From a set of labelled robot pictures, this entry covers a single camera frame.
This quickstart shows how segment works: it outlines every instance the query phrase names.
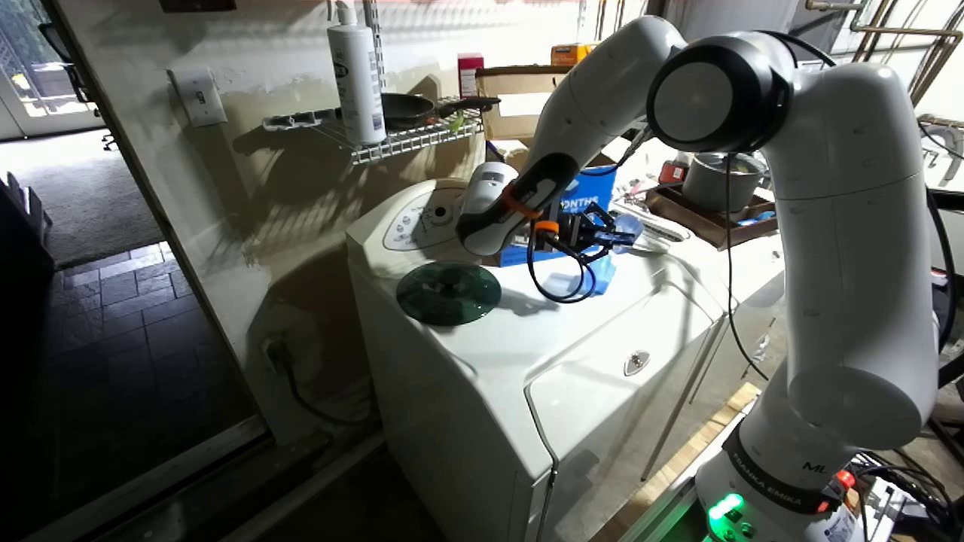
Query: floor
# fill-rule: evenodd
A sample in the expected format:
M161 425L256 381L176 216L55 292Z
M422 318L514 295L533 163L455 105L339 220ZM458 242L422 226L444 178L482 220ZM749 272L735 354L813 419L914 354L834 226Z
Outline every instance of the floor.
M322 540L446 542L385 446L256 540L296 542L321 534Z
M253 416L172 249L2 282L0 540Z
M48 252L76 264L164 242L154 213L106 130L0 145L0 175L30 186L55 230Z

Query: green light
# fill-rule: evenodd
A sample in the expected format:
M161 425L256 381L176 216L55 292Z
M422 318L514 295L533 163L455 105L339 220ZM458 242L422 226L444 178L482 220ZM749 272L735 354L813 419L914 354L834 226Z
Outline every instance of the green light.
M745 516L745 508L747 508L747 500L742 494L727 494L722 500L716 500L707 508L715 540L722 540L722 542L747 540L735 531L735 520Z
M727 518L728 513L745 513L747 508L747 500L742 496L742 494L727 494L722 500L716 500L715 505L712 505L712 520L715 518Z

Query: bottle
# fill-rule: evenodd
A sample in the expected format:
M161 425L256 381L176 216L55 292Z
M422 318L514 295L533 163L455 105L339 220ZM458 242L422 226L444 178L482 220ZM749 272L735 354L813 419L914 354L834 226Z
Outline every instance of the bottle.
M361 4L365 27L371 27L375 58L380 66L380 87L385 87L385 47L382 47L382 16L376 0Z
M371 27L360 27L357 5L339 0L339 27L328 27L342 125L349 145L385 142L382 87Z
M458 96L480 96L480 70L486 70L486 58L480 54L458 58Z

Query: black cable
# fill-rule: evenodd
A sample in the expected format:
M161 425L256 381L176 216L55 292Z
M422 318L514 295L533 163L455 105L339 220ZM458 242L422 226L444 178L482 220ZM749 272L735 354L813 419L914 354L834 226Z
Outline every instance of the black cable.
M940 388L964 378L964 354L947 363L938 374Z
M920 500L927 508L932 524L938 524L943 534L950 534L951 540L958 540L964 534L964 524L955 513L951 496L947 494L947 487L920 465L914 462L903 450L895 450L895 456L907 465L895 465L884 456L866 453L875 465L879 465L876 469L871 469L871 477L884 477L893 486L898 486L901 490L907 490L914 500Z
M792 58L792 66L799 70L801 66L801 54L796 54L796 47L786 39L777 39L777 43L786 47L786 54Z
M289 382L289 392L296 398L296 404L300 411L309 411L310 416L322 419L327 425L339 425L339 429L369 429L375 423L375 416L365 416L365 419L342 419L342 416L333 416L321 408L313 408L300 388L297 388L297 378L296 378L296 367L292 367L292 356L289 356L289 347L283 340L270 340L264 347L264 356L273 363L273 367L281 367L283 381Z
M603 259L617 244L634 244L634 231L617 231L615 213L607 213L590 203L583 213L560 220L560 239L569 252L583 252L587 261Z
M950 342L951 332L955 332L955 305L958 305L958 295L955 295L955 252L951 252L951 242L947 234L947 226L943 226L943 216L940 216L940 209L933 203L933 193L927 191L927 211L932 211L932 224L933 224L933 231L938 231L938 244L940 244L940 252L943 252L943 272L947 272L947 292L950 292L950 313L947 313L947 323L940 327L940 347Z
M486 139L486 163L489 163L489 159L505 163L505 153L501 153L501 147L493 147L493 142Z
M623 157L613 168L617 171L621 167L628 167L629 157L652 139L654 139L652 126L640 130L636 139L629 142L629 147L623 150Z
M728 213L728 167L732 167L732 157L735 153L727 153L722 167L727 167L727 175L722 175L722 213ZM749 371L769 382L772 378L749 359L737 327L735 327L735 311L732 311L732 230L728 230L728 216L722 224L722 231L727 231L727 318L728 318L728 332L732 332L732 340L735 347L742 349L745 363L749 365Z
M940 139L924 126L924 122L915 122L915 126L921 130L924 139L932 139L932 145L938 145L940 150L947 150L947 153L955 157L955 159L964 159L964 153L955 153L947 142L940 142Z
M808 54L813 54L817 61L822 61L826 66L839 66L839 61L833 61L826 50L813 47L812 43L799 39L799 35L791 35L791 33L773 33L773 31L758 31L765 35L773 35L779 43L791 43L791 44L799 44L805 47Z
M526 242L526 249L524 249L524 264L526 264L529 281L533 281L533 285L540 290L541 297L559 300L559 305L579 305L579 300L594 295L596 272L590 268L590 261L583 252L573 252L559 242L549 242L549 248L560 249L563 256L569 256L579 264L579 282L576 282L576 290L569 290L563 295L549 292L541 285L540 274L536 274L536 244L540 244L540 231L536 231L536 224L529 224L529 242Z

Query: tiled floor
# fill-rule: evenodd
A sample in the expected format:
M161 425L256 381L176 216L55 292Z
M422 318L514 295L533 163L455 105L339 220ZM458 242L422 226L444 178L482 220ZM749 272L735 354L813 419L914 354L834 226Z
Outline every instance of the tiled floor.
M0 540L253 416L166 244L2 285Z
M388 450L376 450L328 490L258 537L258 542L292 540L444 542L444 534L400 477Z

